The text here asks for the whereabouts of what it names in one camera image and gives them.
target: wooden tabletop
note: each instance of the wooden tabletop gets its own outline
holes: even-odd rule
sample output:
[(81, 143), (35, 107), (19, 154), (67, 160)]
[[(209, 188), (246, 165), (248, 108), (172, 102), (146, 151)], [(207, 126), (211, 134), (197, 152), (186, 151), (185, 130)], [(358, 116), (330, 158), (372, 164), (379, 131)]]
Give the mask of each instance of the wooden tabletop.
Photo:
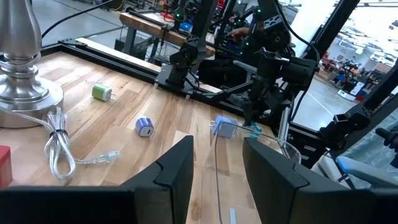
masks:
[[(172, 24), (172, 22), (164, 21), (163, 16), (161, 16), (159, 13), (146, 13), (143, 14), (143, 16), (159, 21), (163, 24)], [(158, 38), (163, 36), (164, 31), (162, 30), (161, 26), (146, 21), (145, 19), (130, 15), (128, 12), (120, 13), (119, 18), (125, 26), (145, 32), (146, 34), (153, 35)], [(170, 31), (165, 35), (165, 41), (181, 46), (185, 41), (185, 37), (174, 31)], [(214, 44), (214, 35), (207, 33), (206, 41)], [(206, 46), (206, 50), (208, 57), (211, 57), (215, 54), (215, 49), (213, 47)]]
[[(187, 223), (219, 223), (214, 169), (214, 136), (210, 121), (218, 115), (242, 122), (243, 119), (212, 106), (155, 89), (153, 85), (109, 70), (80, 58), (58, 52), (40, 59), (39, 76), (60, 85), (65, 92), (63, 112), (68, 116), (67, 131), (72, 154), (79, 159), (108, 151), (121, 157), (109, 164), (77, 165), (69, 185), (120, 185), (154, 162), (186, 135), (194, 136), (195, 166)], [(115, 99), (102, 102), (91, 96), (101, 83), (113, 89)], [(149, 117), (155, 126), (150, 138), (140, 138), (135, 130), (139, 116)], [(264, 134), (273, 136), (268, 127)], [(55, 179), (44, 156), (48, 132), (43, 127), (0, 129), (0, 144), (11, 147), (14, 180), (12, 185), (64, 185)], [(242, 138), (218, 142), (221, 204), (223, 218), (229, 207), (237, 220), (257, 223), (258, 215), (250, 198), (241, 159)], [(67, 171), (66, 162), (60, 167)]]

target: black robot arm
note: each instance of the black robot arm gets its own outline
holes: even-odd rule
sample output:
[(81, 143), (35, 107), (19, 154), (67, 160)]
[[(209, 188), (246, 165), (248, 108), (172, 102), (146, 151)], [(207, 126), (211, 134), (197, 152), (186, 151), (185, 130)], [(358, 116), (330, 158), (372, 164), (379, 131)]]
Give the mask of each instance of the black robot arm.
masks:
[[(315, 72), (316, 62), (294, 57), (290, 48), (290, 32), (277, 0), (258, 0), (259, 6), (254, 13), (255, 23), (250, 28), (250, 35), (244, 51), (258, 50), (260, 63), (247, 96), (231, 95), (243, 105), (245, 124), (260, 117), (265, 110), (281, 113), (290, 105), (294, 90), (309, 87)], [(276, 80), (282, 77), (288, 85), (281, 89)]]

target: coiled white cord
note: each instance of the coiled white cord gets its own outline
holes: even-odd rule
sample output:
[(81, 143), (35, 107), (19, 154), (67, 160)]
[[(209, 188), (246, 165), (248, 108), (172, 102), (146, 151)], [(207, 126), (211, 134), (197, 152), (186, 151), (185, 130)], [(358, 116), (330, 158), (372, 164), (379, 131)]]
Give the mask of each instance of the coiled white cord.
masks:
[[(78, 164), (95, 164), (97, 162), (109, 162), (119, 157), (118, 151), (111, 151), (106, 154), (99, 155), (90, 159), (76, 159), (69, 150), (69, 139), (66, 132), (59, 130), (66, 130), (66, 116), (62, 113), (61, 108), (54, 107), (44, 117), (44, 120), (37, 119), (31, 116), (13, 112), (9, 109), (0, 107), (0, 111), (8, 114), (13, 114), (21, 118), (28, 119), (35, 123), (43, 125), (50, 133), (50, 139), (44, 147), (44, 154), (48, 157), (50, 162), (50, 171), (58, 180), (70, 180), (76, 171), (76, 163)], [(58, 170), (58, 160), (61, 155), (65, 155), (69, 163), (69, 173), (61, 174)]]

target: clear plastic container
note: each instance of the clear plastic container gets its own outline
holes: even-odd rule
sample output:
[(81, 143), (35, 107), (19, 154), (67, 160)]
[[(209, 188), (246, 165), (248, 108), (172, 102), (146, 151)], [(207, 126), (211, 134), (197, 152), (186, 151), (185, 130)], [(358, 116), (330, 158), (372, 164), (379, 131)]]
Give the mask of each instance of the clear plastic container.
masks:
[[(233, 130), (227, 138), (220, 130)], [(251, 129), (223, 123), (212, 141), (202, 173), (201, 223), (261, 223), (243, 163), (244, 138), (259, 142), (300, 163), (299, 151), (287, 142)]]

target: green charger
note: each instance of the green charger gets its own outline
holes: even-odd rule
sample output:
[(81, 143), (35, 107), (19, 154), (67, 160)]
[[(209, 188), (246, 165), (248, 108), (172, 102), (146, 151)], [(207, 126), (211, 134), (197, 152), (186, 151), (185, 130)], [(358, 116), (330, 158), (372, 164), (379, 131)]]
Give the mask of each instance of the green charger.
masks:
[(112, 96), (112, 89), (101, 84), (95, 84), (91, 95), (99, 100), (108, 101)]

